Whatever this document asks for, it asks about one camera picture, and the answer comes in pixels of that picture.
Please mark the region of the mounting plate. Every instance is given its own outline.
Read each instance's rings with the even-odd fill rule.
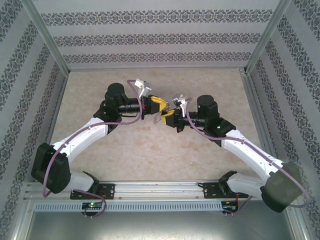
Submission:
[[[205,199],[225,199],[225,198],[236,198],[235,192],[227,192],[226,195],[220,190],[218,182],[203,182],[198,183],[200,188],[203,188],[203,196]],[[249,197],[248,194],[239,192],[240,199],[246,199]]]
[[[112,183],[99,183],[97,195],[103,197],[106,200],[113,200],[115,196],[116,185]],[[90,200],[99,199],[98,197],[91,196],[88,194],[83,194],[77,191],[71,191],[71,200]]]

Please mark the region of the patterned wallpaper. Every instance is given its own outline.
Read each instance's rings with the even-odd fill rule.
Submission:
[[[300,166],[312,198],[311,239],[320,239],[319,4],[292,1],[251,72],[276,154]]]
[[[69,68],[245,67],[279,0],[35,0]]]
[[[10,235],[65,77],[18,0],[0,0],[0,239]]]

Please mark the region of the cable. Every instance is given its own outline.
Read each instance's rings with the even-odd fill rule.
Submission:
[[[248,205],[249,201],[250,201],[252,198],[253,198],[253,196],[249,196],[249,197],[245,200],[244,204],[243,204],[243,205],[238,209],[238,211],[236,211],[236,212],[232,212],[232,211],[227,210],[227,209],[223,209],[223,211],[231,214],[231,216],[237,215],[241,210],[243,210],[243,209]]]
[[[51,193],[51,191],[49,191],[48,193],[46,193],[46,187],[47,187],[47,182],[48,182],[48,177],[49,177],[49,172],[50,172],[50,169],[51,169],[51,166],[52,164],[54,163],[55,161],[55,158],[57,157],[57,155],[60,153],[60,151],[65,148],[76,136],[78,136],[79,134],[81,134],[82,132],[90,129],[90,128],[94,128],[96,126],[100,126],[100,125],[130,125],[130,124],[134,124],[136,122],[138,122],[141,117],[142,117],[142,103],[141,103],[141,100],[140,100],[140,97],[139,97],[139,94],[137,92],[137,90],[135,89],[135,87],[131,84],[131,83],[134,83],[136,80],[127,80],[126,82],[129,84],[129,86],[131,87],[131,89],[133,90],[137,100],[138,100],[138,103],[139,103],[139,116],[138,118],[136,118],[135,120],[133,121],[130,121],[130,122],[99,122],[99,123],[95,123],[95,124],[92,124],[90,126],[86,126],[84,128],[82,128],[81,130],[77,131],[75,134],[73,134],[71,137],[69,137],[64,144],[62,144],[57,150],[56,152],[53,154],[53,156],[51,157],[50,159],[50,162],[48,164],[48,167],[46,168],[46,171],[45,171],[45,175],[44,175],[44,180],[43,180],[43,188],[42,188],[42,195],[44,198],[48,197],[49,194]],[[90,193],[90,192],[86,192],[86,191],[82,191],[82,190],[75,190],[77,192],[80,192],[80,193],[83,193],[83,194],[88,194],[88,195],[91,195],[91,196],[94,196],[94,197],[97,197],[97,198],[100,198],[100,199],[103,199],[103,201],[105,202],[104,204],[104,208],[101,212],[99,212],[100,214],[102,214],[104,212],[104,210],[106,209],[107,207],[107,203],[105,201],[105,199],[97,194],[94,194],[94,193]]]
[[[235,201],[236,201],[236,206],[235,207],[238,207],[239,206],[239,193],[235,194]]]
[[[88,210],[89,208],[85,208],[85,209],[84,209],[84,212],[83,212],[83,215],[84,215],[85,218],[88,218],[88,219],[96,218],[96,217],[98,217],[99,215],[101,215],[101,214],[106,210],[106,208],[107,208],[107,202],[106,202],[106,200],[104,199],[104,197],[99,196],[99,195],[94,194],[94,193],[91,193],[91,192],[87,192],[87,191],[76,190],[76,189],[74,189],[74,191],[77,191],[77,192],[82,193],[82,194],[87,194],[87,195],[91,195],[91,196],[97,197],[97,198],[101,199],[101,203],[104,203],[103,209],[102,209],[100,212],[98,212],[97,214],[92,215],[92,216],[87,215],[87,210]]]
[[[268,163],[270,163],[272,166],[274,166],[275,168],[277,168],[279,171],[281,171],[285,176],[287,176],[292,182],[294,182],[295,185],[297,185],[297,187],[303,192],[303,195],[305,197],[305,203],[302,205],[294,205],[291,204],[289,205],[289,207],[293,207],[293,208],[305,208],[306,206],[308,206],[311,203],[311,199],[309,194],[307,193],[307,191],[304,189],[304,187],[294,178],[292,177],[289,173],[287,173],[285,170],[283,170],[280,166],[278,166],[277,164],[275,164],[272,160],[270,160],[267,156],[265,156],[264,154],[262,154],[262,152],[260,152],[258,149],[256,149],[253,145],[251,145],[250,143],[248,143],[247,141],[243,141],[239,138],[234,138],[234,137],[213,137],[213,136],[208,136],[205,133],[201,132],[192,122],[190,115],[189,115],[189,111],[188,111],[188,107],[189,107],[189,103],[192,101],[191,98],[188,99],[188,101],[186,102],[186,117],[188,118],[188,121],[190,123],[190,126],[197,132],[199,133],[201,136],[204,136],[205,138],[209,139],[209,140],[213,140],[213,141],[217,141],[217,140],[231,140],[231,141],[236,141],[236,142],[241,142],[245,145],[247,145],[249,148],[251,148],[255,153],[257,153],[259,156],[261,156],[263,159],[265,159]]]
[[[123,115],[123,114],[120,114],[121,117],[123,118],[135,118],[136,116],[138,116],[138,113],[136,113],[135,115]]]

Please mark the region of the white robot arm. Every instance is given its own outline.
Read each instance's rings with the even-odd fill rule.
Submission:
[[[167,106],[167,102],[160,97],[150,95],[151,87],[148,82],[137,79],[135,85],[139,88],[142,119],[145,115],[161,112]],[[87,172],[71,172],[70,164],[84,149],[117,127],[116,124],[108,123],[120,123],[122,117],[128,117],[123,114],[140,112],[138,99],[127,98],[124,86],[120,83],[111,84],[104,98],[99,110],[83,127],[61,141],[52,145],[43,143],[38,147],[31,175],[42,184],[46,178],[49,162],[58,152],[50,166],[46,183],[46,187],[54,194],[65,189],[95,194],[99,181]]]
[[[188,112],[189,99],[182,94],[173,96],[172,101],[176,108],[163,111],[161,115],[166,125],[176,128],[178,133],[185,126],[192,127],[238,156],[258,174],[259,177],[251,177],[229,171],[219,179],[220,191],[225,195],[244,193],[260,198],[276,212],[282,212],[301,195],[301,189],[283,173],[285,171],[301,184],[298,166],[293,162],[284,163],[246,139],[234,125],[220,117],[218,104],[211,95],[198,97],[197,112]]]

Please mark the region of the beige floor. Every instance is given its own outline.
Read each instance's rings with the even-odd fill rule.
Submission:
[[[193,99],[210,94],[220,115],[259,145],[258,135],[238,69],[121,69],[71,72],[51,143],[82,127],[99,108],[107,87],[119,82],[134,97],[127,79],[152,83],[152,94],[171,101],[176,93]],[[84,150],[70,168],[87,171],[100,180],[209,180],[229,170],[254,175],[232,153],[185,128],[182,133],[153,124],[154,116],[129,126],[118,126],[110,135]]]

